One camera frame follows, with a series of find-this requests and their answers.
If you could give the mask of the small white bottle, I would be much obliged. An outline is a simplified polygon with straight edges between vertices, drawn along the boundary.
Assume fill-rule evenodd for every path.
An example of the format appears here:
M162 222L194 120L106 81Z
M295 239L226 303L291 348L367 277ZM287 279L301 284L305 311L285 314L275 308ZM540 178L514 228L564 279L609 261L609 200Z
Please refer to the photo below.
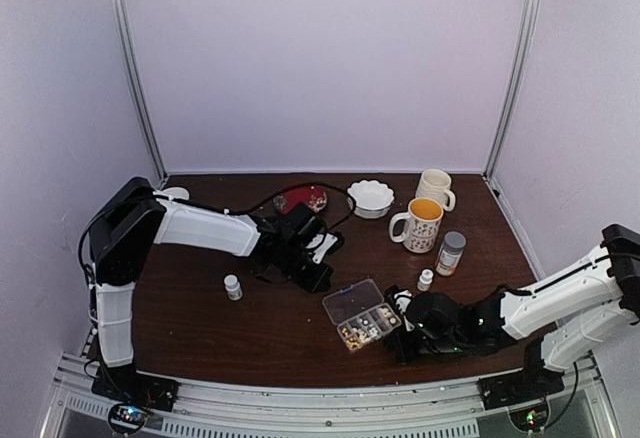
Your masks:
M416 287L421 292L429 290L433 283L434 273L431 269L423 269L419 275Z
M236 275L227 275L224 278L224 287L230 300L238 301L243 297L242 286Z

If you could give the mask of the clear plastic pill organizer box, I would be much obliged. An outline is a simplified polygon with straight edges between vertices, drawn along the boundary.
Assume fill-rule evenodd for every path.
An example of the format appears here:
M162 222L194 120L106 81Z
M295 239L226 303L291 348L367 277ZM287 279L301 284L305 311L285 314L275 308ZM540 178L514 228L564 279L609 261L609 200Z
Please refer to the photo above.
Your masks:
M377 284L365 279L326 296L323 307L350 352L385 338L401 325Z

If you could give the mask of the grey cap supplement bottle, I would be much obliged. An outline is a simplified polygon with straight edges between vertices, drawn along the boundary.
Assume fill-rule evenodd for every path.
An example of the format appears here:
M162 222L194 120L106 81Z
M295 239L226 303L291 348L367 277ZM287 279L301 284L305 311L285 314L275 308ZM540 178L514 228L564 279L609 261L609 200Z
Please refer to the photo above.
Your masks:
M458 267L466 244L466 237L462 233L458 231L447 232L438 252L436 273L443 277L452 276Z

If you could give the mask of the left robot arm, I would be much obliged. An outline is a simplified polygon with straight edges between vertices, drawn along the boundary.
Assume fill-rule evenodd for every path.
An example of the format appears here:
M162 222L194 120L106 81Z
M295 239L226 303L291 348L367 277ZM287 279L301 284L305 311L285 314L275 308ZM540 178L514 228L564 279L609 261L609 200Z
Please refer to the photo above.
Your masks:
M262 217L252 211L216 209L190 200L184 188L156 190L130 179L94 216L78 246L90 290L90 316L108 370L106 387L123 402L144 391L134 362L133 294L151 248L172 244L252 258L277 269L308 293L329 290L327 255L344 242L307 205Z

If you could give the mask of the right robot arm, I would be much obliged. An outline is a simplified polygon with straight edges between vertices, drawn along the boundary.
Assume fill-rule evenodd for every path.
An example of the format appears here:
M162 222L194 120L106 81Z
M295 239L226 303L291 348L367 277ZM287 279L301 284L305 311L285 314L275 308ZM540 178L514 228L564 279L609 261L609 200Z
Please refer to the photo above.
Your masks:
M639 322L639 235L620 224L584 257L523 288L497 287L461 304L444 293L385 293L400 325L384 340L401 364L422 355L489 356L558 321L562 327L529 344L529 364L513 377L519 398L535 398L577 358L622 325Z

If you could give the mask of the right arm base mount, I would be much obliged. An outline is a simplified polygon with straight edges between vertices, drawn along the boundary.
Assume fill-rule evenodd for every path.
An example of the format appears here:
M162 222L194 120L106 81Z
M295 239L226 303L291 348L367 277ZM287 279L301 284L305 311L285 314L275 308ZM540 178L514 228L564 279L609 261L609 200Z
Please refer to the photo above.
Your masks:
M523 370L480 379L478 386L486 410L541 399L559 393L565 388L561 373L543 372L530 375Z

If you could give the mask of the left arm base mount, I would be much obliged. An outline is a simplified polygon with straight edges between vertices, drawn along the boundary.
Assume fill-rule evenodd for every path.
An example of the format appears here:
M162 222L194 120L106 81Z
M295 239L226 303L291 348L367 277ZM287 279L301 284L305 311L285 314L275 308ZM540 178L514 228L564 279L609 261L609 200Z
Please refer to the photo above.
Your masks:
M91 392L139 408L171 412L178 388L179 383L172 379L139 373L117 375L99 371L93 380Z

